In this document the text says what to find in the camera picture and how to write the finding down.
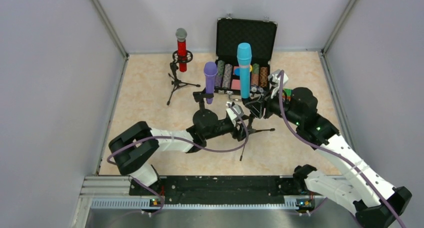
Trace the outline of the black small tripod mic stand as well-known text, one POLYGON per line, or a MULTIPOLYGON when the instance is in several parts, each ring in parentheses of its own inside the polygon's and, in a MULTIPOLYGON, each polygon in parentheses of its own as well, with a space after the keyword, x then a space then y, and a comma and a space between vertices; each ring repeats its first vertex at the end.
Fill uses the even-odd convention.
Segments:
POLYGON ((243 116, 243 121, 246 120, 246 119, 248 120, 248 124, 246 126, 246 128, 247 128, 247 132, 246 132, 247 137, 244 140, 244 142, 247 142, 248 136, 251 135, 251 134, 260 133, 260 132, 268 132, 268 131, 269 132, 273 132, 273 131, 275 131, 274 128, 271 128, 271 129, 254 129, 253 128, 253 121, 254 121, 255 117, 252 116, 251 114, 249 114, 248 117, 246 115, 244 115, 243 116))

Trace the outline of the black round-base mic stand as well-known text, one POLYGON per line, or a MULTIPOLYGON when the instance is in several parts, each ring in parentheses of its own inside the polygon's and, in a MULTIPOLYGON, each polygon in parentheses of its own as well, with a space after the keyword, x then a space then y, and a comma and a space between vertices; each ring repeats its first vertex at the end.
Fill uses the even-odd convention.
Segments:
POLYGON ((207 94, 205 90, 193 92, 192 94, 195 102, 199 105, 199 110, 194 113, 192 118, 195 127, 202 130, 215 125, 218 122, 218 116, 205 107, 205 99, 213 98, 214 95, 207 94))

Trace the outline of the cyan microphone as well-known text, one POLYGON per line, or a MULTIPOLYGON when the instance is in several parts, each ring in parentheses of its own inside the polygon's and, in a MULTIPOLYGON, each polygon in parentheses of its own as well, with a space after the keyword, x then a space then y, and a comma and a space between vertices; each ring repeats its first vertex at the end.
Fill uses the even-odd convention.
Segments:
POLYGON ((252 61, 252 49, 249 43, 240 43, 237 47, 237 62, 240 71, 240 95, 242 99, 250 97, 250 65, 252 61))

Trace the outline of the purple microphone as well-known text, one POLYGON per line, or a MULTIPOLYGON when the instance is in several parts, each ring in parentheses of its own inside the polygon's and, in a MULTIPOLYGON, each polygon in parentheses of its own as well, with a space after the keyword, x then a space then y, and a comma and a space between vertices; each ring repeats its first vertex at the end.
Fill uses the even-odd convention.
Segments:
POLYGON ((204 66, 203 73, 205 76, 205 93, 213 94, 215 92, 215 78, 218 68, 215 62, 207 62, 204 66))

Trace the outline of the red glitter microphone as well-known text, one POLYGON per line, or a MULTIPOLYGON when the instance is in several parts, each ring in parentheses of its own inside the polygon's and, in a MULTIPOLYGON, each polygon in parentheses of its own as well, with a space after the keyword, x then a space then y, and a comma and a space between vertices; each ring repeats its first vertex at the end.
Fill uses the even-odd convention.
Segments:
POLYGON ((177 38, 177 60, 179 63, 179 70, 181 72, 187 71, 187 35, 188 34, 184 28, 178 28, 175 33, 175 36, 177 38))

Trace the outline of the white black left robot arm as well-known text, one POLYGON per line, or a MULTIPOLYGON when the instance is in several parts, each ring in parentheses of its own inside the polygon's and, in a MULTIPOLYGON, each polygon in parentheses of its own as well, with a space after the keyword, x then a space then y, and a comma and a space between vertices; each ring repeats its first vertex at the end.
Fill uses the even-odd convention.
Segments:
POLYGON ((155 153, 194 153, 199 150, 218 153, 218 149, 207 148, 207 140, 237 132, 238 122, 242 133, 246 134, 245 119, 245 115, 228 109, 224 119, 206 123, 207 118, 202 116, 199 123, 181 131, 155 129, 140 121, 109 143, 111 154, 106 160, 115 165, 121 175, 130 176, 137 184, 150 187, 157 184, 160 178, 149 164, 149 159, 155 153))

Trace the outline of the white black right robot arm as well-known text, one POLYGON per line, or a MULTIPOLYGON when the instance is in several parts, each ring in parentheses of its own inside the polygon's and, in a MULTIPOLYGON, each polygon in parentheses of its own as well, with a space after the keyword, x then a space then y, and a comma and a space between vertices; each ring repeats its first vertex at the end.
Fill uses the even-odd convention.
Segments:
POLYGON ((395 187, 370 168, 339 130, 318 113, 318 100, 310 89, 295 88, 287 95, 274 88, 257 98, 243 91, 241 97, 254 116, 282 118, 295 137, 329 160, 345 178, 345 182, 335 180, 306 164, 294 170, 299 189, 321 194, 344 207, 362 227, 389 227, 395 221, 405 226, 401 215, 411 192, 404 186, 395 187))

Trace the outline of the colourful toy block train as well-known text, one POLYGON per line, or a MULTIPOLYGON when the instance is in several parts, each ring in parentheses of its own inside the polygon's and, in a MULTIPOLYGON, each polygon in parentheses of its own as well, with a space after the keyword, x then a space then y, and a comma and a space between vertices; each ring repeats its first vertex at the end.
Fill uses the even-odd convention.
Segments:
POLYGON ((292 89, 283 88, 283 97, 287 100, 291 99, 292 89))

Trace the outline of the brown chip stack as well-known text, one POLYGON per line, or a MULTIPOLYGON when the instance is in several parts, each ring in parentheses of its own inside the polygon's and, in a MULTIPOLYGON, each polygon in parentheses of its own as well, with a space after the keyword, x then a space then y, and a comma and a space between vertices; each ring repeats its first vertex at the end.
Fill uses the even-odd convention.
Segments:
POLYGON ((267 67, 260 67, 259 70, 259 86, 261 88, 266 88, 268 85, 268 75, 269 71, 267 67))

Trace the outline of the green red chip stack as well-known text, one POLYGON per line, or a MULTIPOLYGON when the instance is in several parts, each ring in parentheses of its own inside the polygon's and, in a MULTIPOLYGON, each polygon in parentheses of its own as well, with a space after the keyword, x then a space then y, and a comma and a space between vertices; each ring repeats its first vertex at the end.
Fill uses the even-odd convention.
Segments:
POLYGON ((259 64, 253 64, 250 73, 250 86, 258 87, 259 86, 259 72, 260 72, 260 66, 259 64))

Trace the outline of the pink card deck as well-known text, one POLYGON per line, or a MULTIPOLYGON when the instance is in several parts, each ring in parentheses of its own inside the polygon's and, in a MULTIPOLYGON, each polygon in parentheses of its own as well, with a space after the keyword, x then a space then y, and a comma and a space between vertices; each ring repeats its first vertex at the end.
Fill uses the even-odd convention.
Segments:
POLYGON ((240 91, 240 90, 241 90, 241 82, 240 82, 240 80, 238 80, 238 79, 233 79, 233 80, 231 81, 231 86, 230 86, 230 88, 231 88, 232 90, 240 91))

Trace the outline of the blue orange chip stack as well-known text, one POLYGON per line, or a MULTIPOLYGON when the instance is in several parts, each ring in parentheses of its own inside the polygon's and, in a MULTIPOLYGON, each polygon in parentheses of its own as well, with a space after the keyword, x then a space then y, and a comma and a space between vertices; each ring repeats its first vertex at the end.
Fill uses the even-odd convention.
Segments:
POLYGON ((222 88, 223 89, 229 89, 230 88, 232 71, 233 71, 233 66, 231 64, 225 64, 223 79, 222 79, 222 88))

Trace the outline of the purple green chip stack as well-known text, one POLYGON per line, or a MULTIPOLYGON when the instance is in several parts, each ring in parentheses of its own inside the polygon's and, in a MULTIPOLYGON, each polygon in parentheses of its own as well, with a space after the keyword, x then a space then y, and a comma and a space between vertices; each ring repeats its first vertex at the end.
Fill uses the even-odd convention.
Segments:
POLYGON ((225 69, 225 62, 222 60, 219 60, 217 62, 217 74, 215 76, 215 81, 214 81, 215 88, 220 88, 222 86, 224 69, 225 69))

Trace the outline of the black poker chip case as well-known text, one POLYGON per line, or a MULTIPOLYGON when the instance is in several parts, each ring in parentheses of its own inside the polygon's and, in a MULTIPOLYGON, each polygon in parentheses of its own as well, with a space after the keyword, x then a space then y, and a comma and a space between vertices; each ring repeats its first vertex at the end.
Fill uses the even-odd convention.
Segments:
POLYGON ((215 93, 245 98, 270 90, 268 76, 277 28, 271 21, 218 19, 215 93))

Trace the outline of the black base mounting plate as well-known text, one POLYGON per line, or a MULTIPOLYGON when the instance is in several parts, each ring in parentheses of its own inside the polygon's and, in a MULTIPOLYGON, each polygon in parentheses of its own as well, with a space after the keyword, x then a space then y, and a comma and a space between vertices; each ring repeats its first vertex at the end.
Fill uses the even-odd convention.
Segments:
POLYGON ((317 205, 316 193, 291 176, 162 176, 150 186, 167 204, 267 205, 284 204, 294 197, 295 207, 317 205))

